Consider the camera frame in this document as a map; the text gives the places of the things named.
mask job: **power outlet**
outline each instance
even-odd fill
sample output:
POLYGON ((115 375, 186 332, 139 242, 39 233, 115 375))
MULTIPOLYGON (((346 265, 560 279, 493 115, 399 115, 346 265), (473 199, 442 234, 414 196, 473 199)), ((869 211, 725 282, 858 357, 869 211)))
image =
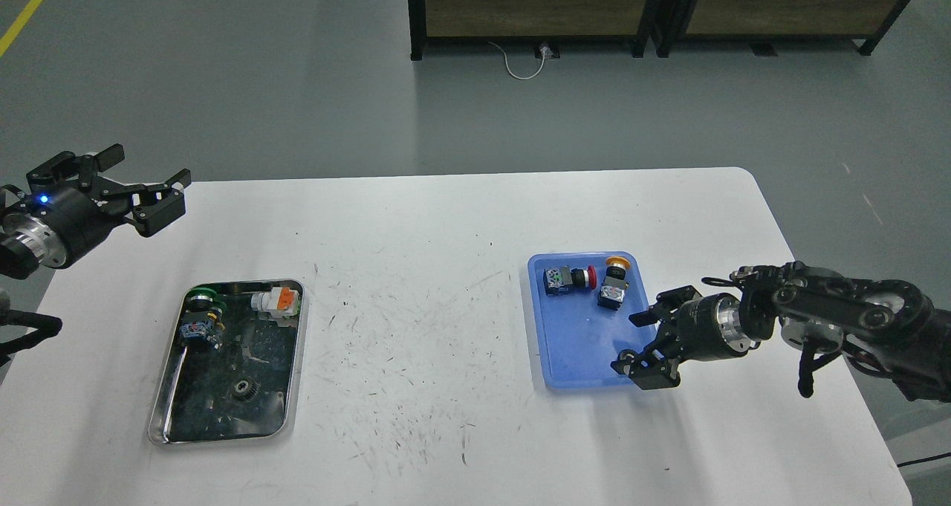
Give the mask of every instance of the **power outlet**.
POLYGON ((560 59, 561 53, 558 51, 557 45, 549 45, 548 42, 541 42, 539 45, 534 47, 534 52, 536 52, 537 59, 560 59))

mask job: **white power cord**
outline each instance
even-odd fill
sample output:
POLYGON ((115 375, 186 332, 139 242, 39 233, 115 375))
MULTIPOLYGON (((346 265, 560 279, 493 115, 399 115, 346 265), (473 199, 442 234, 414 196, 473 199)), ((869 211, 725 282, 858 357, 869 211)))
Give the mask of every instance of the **white power cord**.
POLYGON ((534 79, 534 77, 535 77, 536 75, 538 75, 539 73, 541 73, 541 68, 545 67, 545 52, 543 51, 543 52, 541 52, 541 65, 538 65, 538 70, 537 70, 536 72, 532 73, 532 75, 530 75, 530 76, 527 76, 527 77, 519 77, 519 76, 517 76, 516 74, 512 73, 512 68, 509 67, 509 56, 506 55, 505 49, 502 49, 502 47, 499 47, 499 45, 497 45, 497 43, 495 43, 495 42, 489 42, 489 43, 490 43, 490 45, 495 46, 496 49, 499 49, 499 51, 502 52, 502 59, 505 60, 505 71, 506 71, 506 72, 509 72, 509 75, 511 75, 513 79, 518 79, 518 80, 534 79))

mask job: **wooden cabinet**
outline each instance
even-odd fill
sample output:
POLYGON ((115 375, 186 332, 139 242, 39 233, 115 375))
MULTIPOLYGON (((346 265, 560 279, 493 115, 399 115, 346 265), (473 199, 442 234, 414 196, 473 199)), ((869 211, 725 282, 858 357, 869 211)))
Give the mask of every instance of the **wooden cabinet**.
POLYGON ((673 43, 690 39, 865 39, 872 52, 910 0, 663 0, 658 13, 666 56, 673 43))
POLYGON ((660 0, 409 0, 413 59, 433 42, 624 39, 640 56, 660 0))

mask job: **robotic arm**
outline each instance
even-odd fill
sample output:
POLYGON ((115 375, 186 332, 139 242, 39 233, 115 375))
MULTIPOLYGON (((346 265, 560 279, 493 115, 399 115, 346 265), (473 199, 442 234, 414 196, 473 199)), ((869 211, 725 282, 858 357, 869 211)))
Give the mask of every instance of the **robotic arm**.
MULTIPOLYGON (((191 172, 181 170, 163 184, 120 184, 101 177, 126 157, 120 144, 94 155, 64 151, 27 174, 30 194, 11 184, 0 187, 0 273, 26 279, 39 265, 67 268, 105 241, 112 230, 131 224, 152 236, 184 215, 184 188, 191 172), (7 194, 13 200, 7 205, 7 194)), ((10 309, 0 290, 0 325, 33 328, 0 343, 0 365, 10 354, 54 337, 62 320, 10 309)))
POLYGON ((693 286, 657 295, 648 310, 632 314, 636 326, 659 321, 644 351, 622 350, 611 367, 642 389, 680 384, 686 360, 743 357, 772 337, 802 352, 799 393, 813 393, 812 374, 839 356, 856 370, 892 380, 907 400, 951 402, 951 312, 908 282, 843 278, 791 262, 744 266, 730 279, 703 279, 730 293, 701 296, 693 286))

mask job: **blue plastic tray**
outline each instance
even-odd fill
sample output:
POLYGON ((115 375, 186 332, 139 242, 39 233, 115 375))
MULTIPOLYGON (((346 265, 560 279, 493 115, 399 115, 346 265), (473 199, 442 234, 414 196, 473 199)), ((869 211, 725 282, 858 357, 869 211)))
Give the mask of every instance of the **blue plastic tray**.
POLYGON ((611 369, 611 362, 625 348, 643 350, 657 334, 656 327, 638 328, 628 320, 630 314, 649 306, 633 256, 627 252, 538 254, 529 259, 529 280, 545 383, 555 389, 630 384, 627 377, 611 369), (609 256, 622 256, 631 262, 627 278, 631 286, 621 309, 600 307, 597 290, 575 289, 567 295, 546 295, 543 282, 546 268, 593 265, 600 286, 607 269, 605 259, 609 256))

